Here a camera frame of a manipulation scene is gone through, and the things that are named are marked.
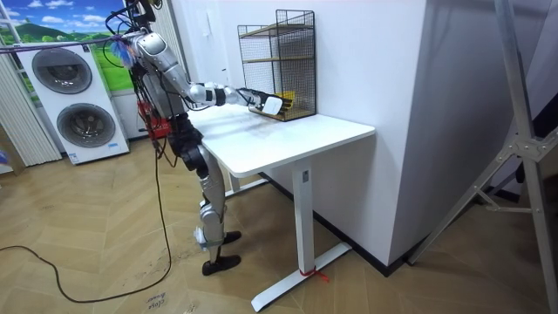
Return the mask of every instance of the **yellow object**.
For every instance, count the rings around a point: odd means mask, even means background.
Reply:
[[[293,104],[295,104],[296,93],[294,91],[276,92],[276,96],[292,100],[290,105],[288,105],[288,106],[283,105],[283,107],[281,108],[282,111],[289,110],[290,108],[292,108]]]

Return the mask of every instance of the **desk top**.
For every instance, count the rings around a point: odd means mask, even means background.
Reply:
[[[365,126],[317,114],[281,122],[245,106],[211,107],[188,112],[204,135],[203,145],[235,177],[244,178],[273,167],[371,136]]]

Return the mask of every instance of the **white desk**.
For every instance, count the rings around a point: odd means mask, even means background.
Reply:
[[[203,145],[230,172],[232,190],[227,196],[266,183],[259,180],[240,187],[237,178],[294,163],[292,178],[296,215],[298,268],[252,300],[255,311],[302,282],[315,267],[320,270],[350,249],[340,243],[314,257],[312,175],[310,156],[372,136],[376,129],[321,114],[281,122],[250,113],[242,106],[213,107],[190,112],[192,124],[204,135]]]

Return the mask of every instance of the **wire basket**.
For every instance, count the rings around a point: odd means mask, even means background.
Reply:
[[[281,121],[316,114],[316,28],[314,12],[277,10],[276,24],[239,25],[244,83],[247,88],[292,99]]]

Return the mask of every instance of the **washing machine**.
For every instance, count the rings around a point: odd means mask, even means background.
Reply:
[[[73,164],[129,152],[122,122],[88,45],[17,54]]]

